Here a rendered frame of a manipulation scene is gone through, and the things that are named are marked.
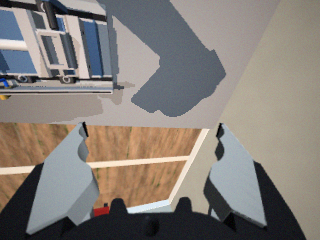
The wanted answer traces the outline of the grey block with rectangular pocket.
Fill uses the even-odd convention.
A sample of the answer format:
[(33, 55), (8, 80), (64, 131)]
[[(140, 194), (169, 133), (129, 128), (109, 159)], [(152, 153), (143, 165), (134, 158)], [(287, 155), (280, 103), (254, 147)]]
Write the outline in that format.
[(37, 29), (35, 32), (48, 68), (77, 69), (67, 32), (44, 29)]

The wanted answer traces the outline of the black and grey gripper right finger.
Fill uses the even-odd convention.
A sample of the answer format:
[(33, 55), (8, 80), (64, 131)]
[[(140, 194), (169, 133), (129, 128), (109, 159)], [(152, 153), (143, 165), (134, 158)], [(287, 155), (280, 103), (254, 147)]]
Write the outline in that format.
[(306, 240), (289, 206), (262, 167), (224, 123), (215, 150), (217, 162), (203, 189), (208, 214), (243, 240)]

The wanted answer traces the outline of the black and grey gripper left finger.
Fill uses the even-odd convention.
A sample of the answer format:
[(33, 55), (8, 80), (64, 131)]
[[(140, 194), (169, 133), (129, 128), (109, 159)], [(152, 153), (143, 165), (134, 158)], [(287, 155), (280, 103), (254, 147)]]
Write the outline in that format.
[(85, 122), (37, 164), (0, 212), (0, 240), (59, 240), (95, 217), (100, 191), (86, 162)]

